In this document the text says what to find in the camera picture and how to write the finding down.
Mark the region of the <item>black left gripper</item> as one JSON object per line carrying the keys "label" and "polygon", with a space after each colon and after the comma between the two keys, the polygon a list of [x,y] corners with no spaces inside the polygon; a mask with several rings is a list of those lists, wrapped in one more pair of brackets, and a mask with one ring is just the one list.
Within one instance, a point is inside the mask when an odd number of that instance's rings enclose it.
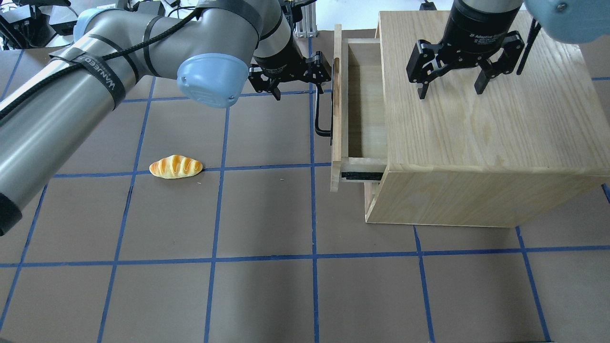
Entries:
{"label": "black left gripper", "polygon": [[324,93],[323,85],[333,80],[333,67],[322,52],[305,58],[298,47],[291,26],[286,19],[280,19],[273,28],[262,36],[254,51],[248,74],[248,81],[257,93],[266,92],[281,100],[279,83],[303,81],[318,87]]}

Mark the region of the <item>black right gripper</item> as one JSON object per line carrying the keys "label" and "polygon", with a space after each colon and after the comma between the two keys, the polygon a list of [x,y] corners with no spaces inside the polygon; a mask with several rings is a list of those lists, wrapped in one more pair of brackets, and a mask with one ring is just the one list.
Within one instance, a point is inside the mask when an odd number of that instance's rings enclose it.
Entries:
{"label": "black right gripper", "polygon": [[416,41],[406,72],[419,84],[424,100],[429,83],[451,70],[480,67],[474,87],[482,95],[488,83],[516,68],[524,47],[519,31],[510,30],[521,0],[454,0],[438,43]]}

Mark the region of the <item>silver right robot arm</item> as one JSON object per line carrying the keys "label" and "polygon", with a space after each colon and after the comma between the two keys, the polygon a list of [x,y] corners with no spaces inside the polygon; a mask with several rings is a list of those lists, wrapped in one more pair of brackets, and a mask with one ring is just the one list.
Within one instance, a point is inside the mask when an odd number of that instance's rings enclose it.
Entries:
{"label": "silver right robot arm", "polygon": [[501,74],[521,74],[542,29],[554,40],[580,44],[609,33],[607,0],[455,0],[444,35],[418,40],[406,66],[420,99],[429,84],[452,70],[480,67],[481,95]]}

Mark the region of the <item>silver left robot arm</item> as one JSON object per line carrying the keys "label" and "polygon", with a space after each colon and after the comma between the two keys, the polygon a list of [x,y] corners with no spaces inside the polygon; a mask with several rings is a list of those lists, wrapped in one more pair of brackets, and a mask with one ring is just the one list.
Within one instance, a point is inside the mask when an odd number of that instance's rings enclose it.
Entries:
{"label": "silver left robot arm", "polygon": [[143,76],[175,80],[188,98],[216,108],[236,104],[247,81],[277,100],[282,82],[322,91],[331,66],[322,52],[301,54],[291,8],[283,0],[200,0],[181,20],[84,11],[74,43],[1,102],[1,234]]}

